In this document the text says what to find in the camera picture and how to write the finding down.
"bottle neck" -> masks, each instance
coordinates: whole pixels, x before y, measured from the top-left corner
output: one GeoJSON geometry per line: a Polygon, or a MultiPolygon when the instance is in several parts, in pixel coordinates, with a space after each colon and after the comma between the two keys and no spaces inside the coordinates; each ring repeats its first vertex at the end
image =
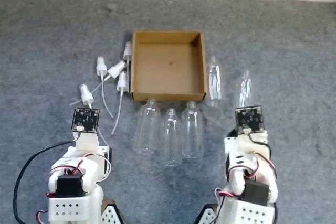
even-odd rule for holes
{"type": "Polygon", "coordinates": [[[175,109],[173,109],[173,108],[168,109],[167,110],[167,115],[169,115],[169,116],[175,115],[175,109]]]}
{"type": "Polygon", "coordinates": [[[155,105],[155,100],[154,99],[149,99],[147,101],[147,105],[151,105],[151,106],[155,105]]]}
{"type": "Polygon", "coordinates": [[[188,109],[195,109],[196,108],[196,102],[188,102],[187,103],[188,109]]]}

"gray carpet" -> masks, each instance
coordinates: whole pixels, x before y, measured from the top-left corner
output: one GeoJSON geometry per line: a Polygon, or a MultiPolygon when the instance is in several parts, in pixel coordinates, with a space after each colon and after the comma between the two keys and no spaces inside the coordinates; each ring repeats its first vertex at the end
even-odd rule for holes
{"type": "MultiPolygon", "coordinates": [[[[225,185],[220,152],[234,126],[233,86],[242,66],[253,73],[253,96],[264,108],[279,176],[278,223],[336,223],[336,5],[276,0],[0,0],[0,223],[15,223],[13,187],[26,159],[71,138],[69,103],[79,98],[79,84],[99,83],[96,56],[116,63],[140,29],[204,32],[207,52],[224,65],[225,130],[206,121],[205,157],[165,169],[131,149],[141,104],[124,97],[112,138],[114,122],[97,95],[114,162],[102,186],[129,223],[193,223],[215,202],[213,189],[225,185]]],[[[106,84],[106,94],[116,114],[116,83],[106,84]]],[[[26,223],[47,208],[49,169],[65,150],[40,155],[26,171],[19,190],[26,223]]]]}

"wire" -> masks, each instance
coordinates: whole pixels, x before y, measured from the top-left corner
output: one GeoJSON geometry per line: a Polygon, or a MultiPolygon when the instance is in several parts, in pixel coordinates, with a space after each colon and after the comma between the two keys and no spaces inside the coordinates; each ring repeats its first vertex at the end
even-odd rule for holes
{"type": "Polygon", "coordinates": [[[101,133],[100,129],[97,129],[98,134],[100,136],[100,138],[103,140],[103,142],[105,143],[106,146],[110,147],[110,145],[108,144],[108,142],[105,140],[105,137],[103,136],[103,134],[101,133]]]}
{"type": "Polygon", "coordinates": [[[278,207],[277,207],[277,203],[275,202],[273,204],[274,206],[274,219],[273,219],[273,224],[276,224],[278,221],[278,207]]]}
{"type": "Polygon", "coordinates": [[[259,152],[254,152],[254,153],[257,154],[257,155],[259,155],[260,157],[262,157],[262,159],[265,160],[266,163],[269,164],[269,166],[272,168],[272,170],[274,172],[275,179],[278,178],[277,171],[275,169],[275,165],[272,163],[272,161],[269,160],[268,158],[266,158],[265,156],[263,156],[263,154],[261,154],[259,152]]]}
{"type": "Polygon", "coordinates": [[[48,210],[40,210],[40,211],[37,211],[35,217],[36,217],[36,220],[37,220],[37,223],[38,223],[38,224],[43,224],[43,222],[42,222],[41,219],[40,219],[40,213],[45,214],[46,212],[48,212],[48,210]]]}
{"type": "Polygon", "coordinates": [[[58,169],[58,168],[72,168],[72,169],[74,169],[72,172],[71,172],[71,174],[73,174],[74,173],[74,171],[79,171],[81,174],[83,174],[79,169],[78,169],[78,167],[74,167],[74,166],[72,166],[72,165],[59,165],[59,166],[56,166],[55,168],[53,168],[53,169],[51,169],[51,172],[53,171],[53,170],[55,170],[55,169],[58,169]]]}
{"type": "Polygon", "coordinates": [[[231,172],[233,169],[235,169],[235,168],[240,168],[240,167],[243,167],[243,168],[246,168],[246,169],[250,169],[252,172],[251,172],[249,175],[245,176],[245,178],[252,178],[253,176],[256,175],[256,173],[257,173],[257,171],[258,171],[258,169],[259,169],[259,161],[257,160],[257,168],[256,168],[255,170],[253,170],[251,167],[248,167],[248,166],[246,166],[246,165],[235,165],[235,166],[231,167],[231,168],[228,170],[228,172],[227,172],[227,176],[226,176],[226,180],[227,180],[228,182],[229,182],[229,178],[230,178],[230,172],[231,172]]]}
{"type": "Polygon", "coordinates": [[[215,198],[216,198],[216,200],[217,200],[217,203],[218,203],[218,206],[220,206],[220,201],[219,201],[219,196],[218,196],[218,194],[217,194],[217,192],[219,192],[219,191],[221,191],[222,189],[221,188],[219,188],[219,187],[217,187],[215,190],[214,190],[214,196],[215,196],[215,198]]]}
{"type": "Polygon", "coordinates": [[[113,115],[112,115],[111,111],[109,110],[109,107],[107,107],[107,104],[106,104],[106,101],[105,101],[105,95],[104,95],[104,76],[101,75],[100,77],[101,77],[101,96],[103,97],[103,103],[104,103],[105,109],[109,113],[110,117],[113,118],[113,115]]]}
{"type": "Polygon", "coordinates": [[[116,131],[117,125],[118,125],[118,121],[119,121],[119,117],[120,117],[120,111],[121,111],[121,101],[122,101],[122,95],[123,95],[123,91],[120,92],[120,102],[119,102],[119,109],[118,109],[118,115],[117,115],[117,120],[115,121],[115,125],[113,127],[113,130],[111,132],[111,135],[114,134],[114,132],[116,131]]]}
{"type": "Polygon", "coordinates": [[[37,153],[35,153],[34,155],[32,155],[28,160],[27,162],[25,163],[25,165],[23,166],[23,168],[21,169],[20,173],[19,173],[19,176],[17,177],[16,179],[16,183],[15,183],[15,186],[14,186],[14,195],[13,195],[13,213],[14,213],[14,217],[16,219],[16,221],[20,224],[25,224],[19,217],[18,215],[18,212],[17,212],[17,193],[18,193],[18,189],[19,189],[19,185],[20,185],[20,181],[22,179],[22,176],[23,176],[23,173],[26,171],[27,167],[30,165],[30,163],[33,161],[33,159],[38,156],[39,154],[45,152],[45,151],[48,151],[52,148],[55,148],[55,147],[59,147],[61,145],[65,145],[65,144],[71,144],[75,141],[77,141],[80,137],[80,132],[78,132],[78,136],[75,140],[71,140],[71,141],[62,141],[60,143],[57,143],[57,144],[53,144],[47,148],[44,148],[40,151],[38,151],[37,153]]]}
{"type": "MultiPolygon", "coordinates": [[[[93,94],[93,93],[95,93],[99,88],[100,88],[100,86],[101,86],[101,83],[99,83],[92,91],[91,91],[91,94],[93,94]]],[[[72,103],[70,103],[69,104],[69,106],[74,106],[74,105],[76,105],[77,103],[80,103],[80,102],[82,102],[82,99],[79,99],[78,101],[76,101],[76,102],[72,102],[72,103]]]]}
{"type": "Polygon", "coordinates": [[[129,76],[129,65],[130,65],[130,58],[127,57],[127,92],[130,92],[130,76],[129,76]]]}
{"type": "Polygon", "coordinates": [[[92,155],[104,159],[104,160],[107,162],[107,164],[109,165],[109,170],[108,170],[108,172],[106,173],[105,177],[102,178],[101,180],[98,180],[98,181],[97,181],[97,183],[99,183],[99,182],[102,182],[102,181],[104,181],[105,179],[107,179],[107,177],[110,175],[110,173],[111,173],[111,171],[112,171],[112,164],[111,164],[111,162],[110,162],[107,158],[105,158],[105,157],[102,156],[102,155],[98,155],[98,154],[96,154],[96,153],[87,153],[87,154],[84,155],[84,157],[88,157],[88,156],[92,156],[92,155]]]}
{"type": "Polygon", "coordinates": [[[223,203],[224,203],[224,199],[225,199],[225,197],[223,197],[223,200],[222,200],[222,203],[221,203],[221,206],[219,207],[219,210],[218,210],[218,213],[217,213],[217,215],[216,215],[216,217],[215,217],[215,219],[213,219],[209,224],[212,224],[212,223],[214,223],[217,219],[218,219],[218,216],[219,216],[219,214],[220,214],[220,211],[221,211],[221,209],[222,209],[222,207],[223,207],[223,203]]]}
{"type": "Polygon", "coordinates": [[[262,142],[257,142],[257,141],[254,141],[251,137],[251,133],[248,133],[248,137],[249,139],[251,140],[251,142],[255,143],[255,144],[259,144],[259,145],[263,145],[263,146],[266,146],[269,150],[269,159],[271,159],[272,157],[272,149],[271,149],[271,146],[269,146],[269,144],[266,144],[266,143],[262,143],[262,142]]]}

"red wire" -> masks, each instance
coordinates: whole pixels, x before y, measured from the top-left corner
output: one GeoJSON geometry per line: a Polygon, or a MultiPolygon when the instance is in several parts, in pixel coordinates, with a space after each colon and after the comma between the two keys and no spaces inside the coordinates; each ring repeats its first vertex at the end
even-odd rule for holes
{"type": "Polygon", "coordinates": [[[37,213],[35,214],[35,217],[36,217],[36,221],[38,224],[43,224],[43,222],[41,221],[40,219],[40,213],[46,213],[48,212],[48,210],[40,210],[40,211],[37,211],[37,213]]]}
{"type": "Polygon", "coordinates": [[[75,167],[75,169],[72,171],[71,174],[74,174],[76,171],[79,171],[80,173],[82,173],[82,172],[78,169],[78,167],[81,165],[81,163],[83,163],[83,160],[79,161],[77,167],[75,167]]]}
{"type": "Polygon", "coordinates": [[[83,174],[79,169],[78,169],[78,166],[75,167],[75,166],[72,166],[72,165],[59,165],[59,166],[56,166],[55,168],[51,169],[51,171],[57,169],[57,168],[73,168],[73,171],[71,172],[71,174],[73,174],[75,171],[79,171],[81,174],[83,174]]]}
{"type": "MultiPolygon", "coordinates": [[[[230,172],[235,169],[235,168],[239,168],[239,167],[243,167],[243,168],[246,168],[246,169],[250,169],[252,170],[250,167],[246,166],[246,165],[235,165],[233,167],[231,167],[229,169],[229,171],[227,172],[227,176],[226,176],[226,180],[229,182],[229,178],[230,178],[230,172]]],[[[245,178],[252,178],[253,176],[256,175],[257,171],[258,171],[258,168],[259,168],[259,162],[257,160],[257,168],[249,175],[245,176],[245,178]]]]}
{"type": "Polygon", "coordinates": [[[269,160],[268,158],[266,158],[265,156],[263,156],[263,154],[261,154],[261,153],[259,153],[259,152],[255,152],[255,154],[258,154],[260,157],[263,158],[263,160],[265,160],[265,161],[269,164],[269,166],[272,168],[272,170],[273,170],[273,172],[274,172],[275,178],[278,178],[277,171],[276,171],[275,166],[274,166],[274,164],[272,163],[272,161],[269,160]]]}

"plastic bottle cap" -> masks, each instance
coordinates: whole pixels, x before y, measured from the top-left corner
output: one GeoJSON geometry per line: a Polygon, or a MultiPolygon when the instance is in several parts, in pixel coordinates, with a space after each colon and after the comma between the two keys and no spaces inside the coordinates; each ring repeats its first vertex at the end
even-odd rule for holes
{"type": "Polygon", "coordinates": [[[104,76],[105,74],[107,74],[107,67],[106,67],[106,64],[105,64],[105,61],[104,61],[103,57],[97,57],[96,70],[97,70],[97,75],[98,76],[101,76],[101,75],[104,76]]]}
{"type": "Polygon", "coordinates": [[[119,61],[116,65],[114,65],[113,67],[111,67],[107,72],[109,73],[109,75],[112,78],[116,78],[118,77],[118,75],[120,74],[120,72],[126,67],[126,63],[121,60],[119,61]]]}
{"type": "Polygon", "coordinates": [[[117,84],[117,90],[120,92],[126,92],[127,91],[127,74],[125,71],[122,71],[119,75],[119,81],[117,84]]]}
{"type": "Polygon", "coordinates": [[[130,61],[132,59],[132,42],[130,41],[126,42],[123,59],[130,61]]]}
{"type": "Polygon", "coordinates": [[[94,99],[93,99],[91,92],[89,91],[88,86],[85,83],[83,83],[79,86],[79,90],[81,93],[83,104],[84,105],[92,104],[94,99]]]}

